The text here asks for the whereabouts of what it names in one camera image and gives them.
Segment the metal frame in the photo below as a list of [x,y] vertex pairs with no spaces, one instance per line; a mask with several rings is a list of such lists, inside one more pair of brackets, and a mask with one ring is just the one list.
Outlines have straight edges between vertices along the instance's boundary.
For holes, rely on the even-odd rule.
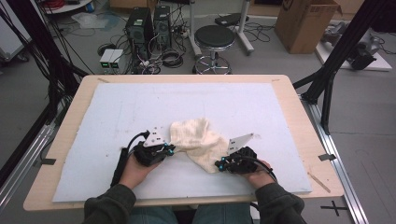
[[357,224],[368,224],[369,221],[363,211],[361,206],[361,202],[358,199],[358,195],[353,189],[352,183],[349,180],[349,176],[347,175],[347,170],[344,167],[343,162],[341,161],[340,155],[338,154],[337,148],[335,147],[334,141],[329,134],[326,134],[326,131],[320,124],[321,114],[320,109],[317,105],[310,105],[308,102],[302,101],[303,105],[309,109],[312,122],[315,125],[318,133],[318,137],[320,138],[326,152],[329,155],[334,155],[335,160],[332,160],[332,167],[334,171],[337,173],[338,177],[341,180],[341,183],[344,187],[344,198],[346,200],[346,204],[349,208],[350,214],[352,215],[353,220]]
[[55,124],[52,122],[49,125],[44,125],[37,137],[35,138],[32,145],[29,146],[24,156],[21,158],[18,165],[9,175],[7,181],[0,188],[0,214],[6,208],[12,195],[17,190],[18,186],[21,184],[23,179],[26,177],[30,168],[33,166],[36,158],[40,154],[41,150],[50,140],[53,132],[55,130]]

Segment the white board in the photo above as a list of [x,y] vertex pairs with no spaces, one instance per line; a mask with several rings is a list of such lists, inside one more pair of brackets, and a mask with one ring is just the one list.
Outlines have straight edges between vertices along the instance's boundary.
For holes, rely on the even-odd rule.
[[[207,118],[225,139],[255,133],[247,143],[274,168],[290,192],[312,191],[271,84],[99,84],[70,149],[55,202],[81,202],[104,193],[120,156],[138,133],[174,121]],[[168,157],[134,189],[138,199],[249,195],[241,176],[208,174],[185,153]]]
[[[329,58],[330,53],[332,53],[332,50],[334,47],[332,46],[331,43],[323,43],[319,42],[316,48],[316,53],[321,61],[322,64],[326,62],[326,60]],[[379,55],[378,53],[375,53],[373,57],[376,58],[376,61],[373,61],[370,63],[367,67],[365,67],[363,70],[370,70],[370,71],[390,71],[392,67]],[[345,69],[352,69],[352,66],[350,65],[349,62],[345,61],[343,65],[341,65],[341,68]]]

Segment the wooden table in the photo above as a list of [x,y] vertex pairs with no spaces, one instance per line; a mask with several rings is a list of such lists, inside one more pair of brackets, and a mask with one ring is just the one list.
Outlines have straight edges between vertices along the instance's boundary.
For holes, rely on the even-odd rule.
[[[271,83],[277,100],[289,125],[294,143],[298,148],[313,191],[300,194],[302,198],[339,197],[344,189],[329,161],[321,161],[318,156],[325,154],[309,117],[298,98],[288,77],[282,75],[232,75],[232,76],[88,76],[85,77],[70,105],[64,121],[52,143],[47,158],[56,159],[54,165],[43,165],[24,202],[27,211],[82,208],[83,203],[53,203],[63,164],[76,137],[95,88],[99,83]],[[253,196],[161,199],[139,201],[136,205],[195,203],[235,203],[255,201]]]

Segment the white towel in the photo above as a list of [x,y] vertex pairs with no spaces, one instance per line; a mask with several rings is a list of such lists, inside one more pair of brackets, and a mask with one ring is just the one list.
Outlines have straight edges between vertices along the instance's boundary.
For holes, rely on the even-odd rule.
[[216,173],[219,168],[215,161],[227,156],[228,142],[219,134],[208,130],[207,119],[190,119],[171,125],[171,144],[175,153],[184,151],[190,159],[208,173]]

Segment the computer tower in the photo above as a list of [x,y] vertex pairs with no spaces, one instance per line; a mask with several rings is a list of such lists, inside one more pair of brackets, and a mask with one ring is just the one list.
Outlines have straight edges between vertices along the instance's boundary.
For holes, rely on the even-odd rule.
[[128,40],[134,53],[148,60],[154,47],[154,30],[148,7],[134,7],[125,25]]
[[155,7],[153,23],[154,35],[157,36],[157,48],[170,49],[172,47],[170,14],[169,6]]

